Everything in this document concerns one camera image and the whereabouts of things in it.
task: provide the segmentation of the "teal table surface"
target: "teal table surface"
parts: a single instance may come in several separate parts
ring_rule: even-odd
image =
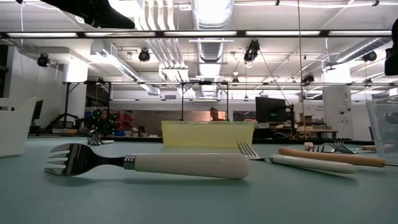
[[[251,161],[244,180],[151,174],[101,166],[78,177],[45,173],[49,151],[84,138],[29,139],[0,159],[0,223],[398,223],[398,167],[340,175]],[[261,156],[288,145],[258,144]],[[236,152],[116,142],[102,156]]]

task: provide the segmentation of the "white pillar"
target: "white pillar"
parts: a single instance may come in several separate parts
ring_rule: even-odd
[[[84,82],[88,76],[87,63],[81,60],[73,61],[63,67],[64,81],[65,82]],[[86,107],[86,85],[75,84],[70,85],[71,92],[68,99],[68,114],[76,115],[83,118],[85,115]],[[73,118],[68,117],[69,121],[74,121]]]
[[[327,83],[350,83],[349,66],[336,66],[335,70],[324,72]],[[354,138],[353,114],[351,109],[350,86],[327,86],[323,88],[325,122],[337,129],[337,138]]]

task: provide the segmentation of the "computer monitor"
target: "computer monitor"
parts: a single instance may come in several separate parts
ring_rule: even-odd
[[[256,119],[258,123],[286,122],[288,117],[285,100],[256,97]]]
[[[33,111],[32,121],[40,119],[40,114],[42,112],[43,101],[39,100],[36,102],[35,110]]]

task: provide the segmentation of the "white utensil handle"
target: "white utensil handle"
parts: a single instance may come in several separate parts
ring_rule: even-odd
[[[138,154],[134,169],[140,172],[243,179],[250,172],[242,154]]]
[[[113,140],[102,140],[101,141],[101,144],[112,144],[112,143],[114,143]]]
[[[293,156],[272,155],[269,158],[271,162],[288,166],[296,166],[342,174],[354,174],[357,168],[352,164],[343,162],[321,161],[318,159],[306,159]]]

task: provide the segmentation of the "translucent yellow tub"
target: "translucent yellow tub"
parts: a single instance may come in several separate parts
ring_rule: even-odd
[[[254,122],[162,121],[165,146],[236,147],[252,143]]]

